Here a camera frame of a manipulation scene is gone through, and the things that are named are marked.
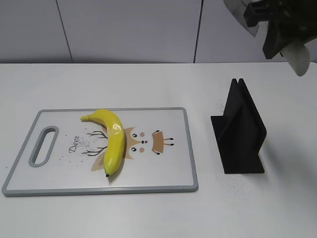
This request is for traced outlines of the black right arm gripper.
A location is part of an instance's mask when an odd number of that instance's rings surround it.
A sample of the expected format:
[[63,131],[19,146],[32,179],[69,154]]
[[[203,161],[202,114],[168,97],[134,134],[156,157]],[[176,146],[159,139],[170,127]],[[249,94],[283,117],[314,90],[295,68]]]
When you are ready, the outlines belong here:
[[268,21],[263,53],[272,59],[293,42],[308,43],[317,38],[315,0],[260,0],[249,3],[244,12],[248,27]]

